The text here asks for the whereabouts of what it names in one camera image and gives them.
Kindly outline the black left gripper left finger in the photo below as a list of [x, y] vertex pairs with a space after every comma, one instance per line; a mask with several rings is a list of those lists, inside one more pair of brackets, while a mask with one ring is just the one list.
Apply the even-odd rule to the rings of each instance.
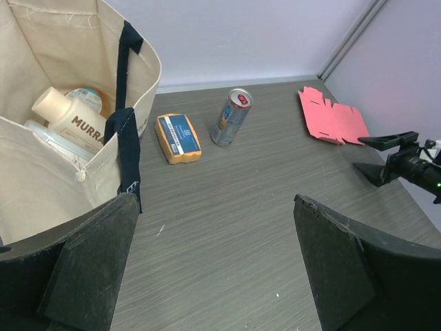
[[138, 199], [124, 193], [2, 243], [1, 329], [109, 330], [138, 217]]

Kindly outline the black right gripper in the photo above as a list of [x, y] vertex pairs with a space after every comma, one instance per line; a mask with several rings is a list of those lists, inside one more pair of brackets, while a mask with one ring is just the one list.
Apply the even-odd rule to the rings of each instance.
[[434, 204], [440, 204], [440, 140], [426, 140], [422, 147], [414, 131], [382, 137], [360, 137], [358, 141], [376, 150], [389, 150], [386, 166], [371, 163], [353, 163], [365, 179], [379, 188], [391, 182], [390, 172], [406, 179], [435, 196]]

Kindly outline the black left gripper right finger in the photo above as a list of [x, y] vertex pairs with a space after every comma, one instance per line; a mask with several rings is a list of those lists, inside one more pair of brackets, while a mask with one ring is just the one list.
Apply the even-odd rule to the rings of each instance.
[[294, 221], [323, 330], [439, 330], [440, 249], [303, 195]]

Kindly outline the pink paper box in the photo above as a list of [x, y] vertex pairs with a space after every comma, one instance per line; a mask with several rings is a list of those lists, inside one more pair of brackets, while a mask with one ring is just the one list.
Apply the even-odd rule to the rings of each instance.
[[312, 137], [336, 145], [363, 145], [358, 139], [370, 136], [357, 108], [332, 103], [330, 99], [323, 97], [321, 91], [312, 87], [305, 86], [298, 95], [306, 126]]

